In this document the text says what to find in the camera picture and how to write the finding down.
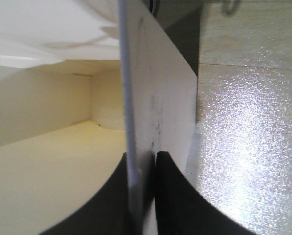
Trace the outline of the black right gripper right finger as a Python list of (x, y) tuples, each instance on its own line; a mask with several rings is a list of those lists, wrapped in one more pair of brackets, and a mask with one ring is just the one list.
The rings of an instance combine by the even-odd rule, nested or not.
[(160, 235), (250, 235), (252, 232), (205, 200), (181, 173), (169, 152), (157, 154), (155, 209)]

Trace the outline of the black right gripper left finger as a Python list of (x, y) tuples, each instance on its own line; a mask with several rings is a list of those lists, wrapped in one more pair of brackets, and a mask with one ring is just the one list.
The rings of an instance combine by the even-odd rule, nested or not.
[(44, 235), (134, 235), (128, 209), (126, 153), (99, 191)]

